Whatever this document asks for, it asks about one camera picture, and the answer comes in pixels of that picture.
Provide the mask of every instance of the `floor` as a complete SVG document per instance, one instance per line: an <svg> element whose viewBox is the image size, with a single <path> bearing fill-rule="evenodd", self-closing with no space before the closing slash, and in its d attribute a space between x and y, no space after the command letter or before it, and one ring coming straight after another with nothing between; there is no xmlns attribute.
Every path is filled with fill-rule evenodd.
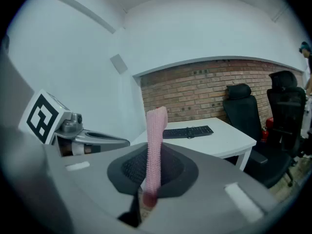
<svg viewBox="0 0 312 234"><path fill-rule="evenodd" d="M284 175L276 185L269 189L279 202L285 200L292 193L297 192L307 175L312 171L312 159L310 157L304 156L302 158L297 158L296 161L298 161L297 164L294 167L290 167L290 172L294 179L293 185L291 187L288 186L290 179L287 175ZM138 197L141 220L144 221L150 214L152 208L143 205L142 189L139 189Z"/></svg>

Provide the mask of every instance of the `chair seat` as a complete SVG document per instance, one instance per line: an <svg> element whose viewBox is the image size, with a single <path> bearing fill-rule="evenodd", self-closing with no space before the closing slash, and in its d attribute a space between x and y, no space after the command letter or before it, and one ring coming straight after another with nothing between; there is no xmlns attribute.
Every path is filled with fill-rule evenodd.
<svg viewBox="0 0 312 234"><path fill-rule="evenodd" d="M268 162L264 165L257 166L248 161L244 172L258 180L267 188L270 188L285 174L290 166L292 158L279 148L269 145L257 145L254 149L265 156Z"/></svg>

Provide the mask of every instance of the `black office chair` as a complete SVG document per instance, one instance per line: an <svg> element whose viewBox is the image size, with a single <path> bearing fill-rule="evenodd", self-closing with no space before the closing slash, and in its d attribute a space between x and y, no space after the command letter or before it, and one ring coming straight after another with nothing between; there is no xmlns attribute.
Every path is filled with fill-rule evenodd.
<svg viewBox="0 0 312 234"><path fill-rule="evenodd" d="M294 158L300 147L301 125L306 104L304 90L297 87L296 77L290 71L270 74L272 88L267 91L273 114L270 144L281 143L282 150Z"/></svg>
<svg viewBox="0 0 312 234"><path fill-rule="evenodd" d="M258 113L257 101L251 95L247 84L227 86L229 98L223 102L223 107L231 124L257 141L253 147L244 172L258 180L267 188L275 185L287 173L293 177L288 168L292 158L283 152L280 146L270 146L261 143L262 130Z"/></svg>

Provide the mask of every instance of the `fire extinguisher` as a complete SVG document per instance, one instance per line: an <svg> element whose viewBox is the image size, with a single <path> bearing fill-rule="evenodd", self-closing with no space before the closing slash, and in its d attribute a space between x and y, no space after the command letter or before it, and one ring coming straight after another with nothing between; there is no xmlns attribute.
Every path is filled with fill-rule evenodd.
<svg viewBox="0 0 312 234"><path fill-rule="evenodd" d="M269 136L269 131L268 131L268 129L265 127L265 128L262 129L262 139L261 139L261 142L266 143L266 142L267 142L267 139L268 139L268 136Z"/></svg>

